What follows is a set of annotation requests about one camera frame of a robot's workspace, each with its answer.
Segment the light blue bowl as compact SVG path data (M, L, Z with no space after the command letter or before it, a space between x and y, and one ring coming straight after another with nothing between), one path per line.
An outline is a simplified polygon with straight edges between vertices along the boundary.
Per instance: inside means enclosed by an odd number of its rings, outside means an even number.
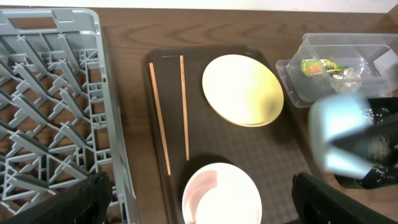
M317 100L308 114L308 138L315 163L323 172L363 179L373 164L332 142L367 128L362 115L369 102L358 94L330 95Z

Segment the green orange snack wrapper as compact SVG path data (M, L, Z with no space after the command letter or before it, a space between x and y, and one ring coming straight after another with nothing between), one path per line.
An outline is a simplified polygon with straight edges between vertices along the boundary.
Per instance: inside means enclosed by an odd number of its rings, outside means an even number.
M327 59L305 59L300 63L301 71L308 77L314 75L321 75L324 72L329 74L339 74L348 69L347 66L341 66L338 63L332 62Z

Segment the wooden chopstick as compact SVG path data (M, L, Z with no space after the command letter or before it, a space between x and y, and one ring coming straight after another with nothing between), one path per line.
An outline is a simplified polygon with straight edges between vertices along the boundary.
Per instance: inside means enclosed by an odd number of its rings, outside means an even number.
M185 88L185 68L184 68L184 57L180 55L180 78L181 78L181 91L182 91L182 110L183 110L183 130L184 130L184 141L185 141L185 155L186 160L190 159L189 152L189 136L188 136L188 116L187 116L187 98Z
M149 70L150 70L150 78L151 78L152 88L153 88L153 93L154 93L154 100L155 100L155 107L156 107L157 119L158 119L158 124L159 124L160 138L162 141L162 148L163 148L163 152L164 152L165 165L167 168L167 174L171 175L169 153L168 153L168 148L167 148L167 140L165 137L164 121L163 121L163 117L162 117L159 93L158 93L158 89L157 89L154 64L152 62L149 63Z

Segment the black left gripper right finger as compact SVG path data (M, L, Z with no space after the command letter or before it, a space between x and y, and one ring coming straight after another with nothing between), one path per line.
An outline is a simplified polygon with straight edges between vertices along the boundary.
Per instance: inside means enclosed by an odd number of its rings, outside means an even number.
M397 224L306 172L293 176L292 200L302 223Z

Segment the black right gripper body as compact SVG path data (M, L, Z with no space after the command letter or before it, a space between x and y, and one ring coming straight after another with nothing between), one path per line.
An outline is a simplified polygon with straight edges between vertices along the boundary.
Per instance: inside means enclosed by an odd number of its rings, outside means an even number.
M397 115L390 115L381 123L335 139L331 144L371 162L397 165Z

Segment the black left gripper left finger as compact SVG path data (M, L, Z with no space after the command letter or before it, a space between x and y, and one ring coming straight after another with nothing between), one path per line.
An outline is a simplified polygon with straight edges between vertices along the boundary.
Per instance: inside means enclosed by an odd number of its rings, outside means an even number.
M101 171L1 223L100 224L105 221L112 196L110 178Z

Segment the pink white bowl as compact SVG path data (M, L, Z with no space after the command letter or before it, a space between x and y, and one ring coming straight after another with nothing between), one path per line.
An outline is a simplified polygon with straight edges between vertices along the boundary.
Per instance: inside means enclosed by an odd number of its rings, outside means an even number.
M261 196L242 169L222 162L208 164L188 180L182 196L182 216L188 224L260 224Z

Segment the yellow round plate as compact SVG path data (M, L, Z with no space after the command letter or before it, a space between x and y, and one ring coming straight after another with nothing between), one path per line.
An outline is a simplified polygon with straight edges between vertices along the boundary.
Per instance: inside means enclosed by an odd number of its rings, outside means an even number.
M212 60L203 72L202 88L211 108L238 126L270 124L284 106L284 93L273 72L243 55L229 54Z

